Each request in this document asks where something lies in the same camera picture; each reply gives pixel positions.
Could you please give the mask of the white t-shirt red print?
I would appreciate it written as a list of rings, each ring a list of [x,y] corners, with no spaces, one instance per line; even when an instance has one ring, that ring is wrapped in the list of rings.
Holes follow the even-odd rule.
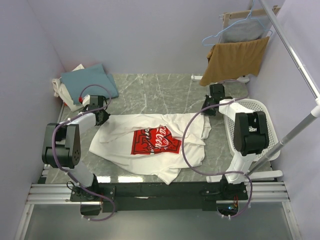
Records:
[[[112,115],[93,137],[89,151],[138,175],[155,175],[167,185],[188,165],[205,158],[211,131],[208,116],[193,113]]]

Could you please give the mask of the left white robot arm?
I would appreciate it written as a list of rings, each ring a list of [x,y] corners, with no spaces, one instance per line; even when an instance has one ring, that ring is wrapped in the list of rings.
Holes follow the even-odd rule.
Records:
[[[67,174],[71,179],[71,191],[87,201],[97,200],[102,193],[96,175],[81,161],[81,134],[109,119],[107,107],[106,97],[89,96],[88,104],[77,116],[60,123],[49,123],[45,128],[43,163]]]

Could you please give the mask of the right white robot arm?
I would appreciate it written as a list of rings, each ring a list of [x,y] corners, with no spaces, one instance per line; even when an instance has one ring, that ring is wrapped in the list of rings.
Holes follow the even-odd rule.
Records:
[[[203,113],[215,116],[221,113],[231,119],[234,124],[233,146],[235,152],[232,161],[227,169],[227,182],[219,187],[222,198],[230,200],[237,194],[237,187],[234,184],[242,183],[256,155],[269,146],[269,133],[267,117],[263,111],[248,109],[232,97],[227,97],[223,84],[212,84],[209,87],[209,95],[205,96],[202,108],[219,105],[205,110]]]

